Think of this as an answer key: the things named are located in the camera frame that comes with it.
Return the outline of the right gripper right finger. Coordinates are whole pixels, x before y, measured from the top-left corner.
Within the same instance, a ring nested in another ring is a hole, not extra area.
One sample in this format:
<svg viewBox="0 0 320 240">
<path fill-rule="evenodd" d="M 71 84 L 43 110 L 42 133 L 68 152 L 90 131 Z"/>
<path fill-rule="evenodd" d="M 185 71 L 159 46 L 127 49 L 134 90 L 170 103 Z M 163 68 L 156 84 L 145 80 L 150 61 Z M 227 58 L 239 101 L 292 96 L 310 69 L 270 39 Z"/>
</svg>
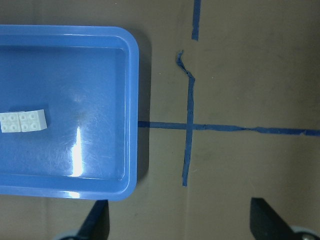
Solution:
<svg viewBox="0 0 320 240">
<path fill-rule="evenodd" d="M 249 228 L 255 240 L 299 240 L 299 236 L 263 199 L 250 200 Z"/>
</svg>

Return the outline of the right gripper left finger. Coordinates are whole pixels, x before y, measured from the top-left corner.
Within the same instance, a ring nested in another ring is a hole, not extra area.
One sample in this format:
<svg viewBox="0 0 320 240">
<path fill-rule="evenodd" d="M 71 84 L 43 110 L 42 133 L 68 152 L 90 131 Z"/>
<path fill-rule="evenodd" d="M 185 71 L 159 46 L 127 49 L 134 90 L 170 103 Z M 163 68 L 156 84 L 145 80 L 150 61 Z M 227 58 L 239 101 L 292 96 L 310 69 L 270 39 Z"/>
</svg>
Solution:
<svg viewBox="0 0 320 240">
<path fill-rule="evenodd" d="M 110 234 L 109 201 L 97 200 L 80 229 L 77 240 L 107 240 Z"/>
</svg>

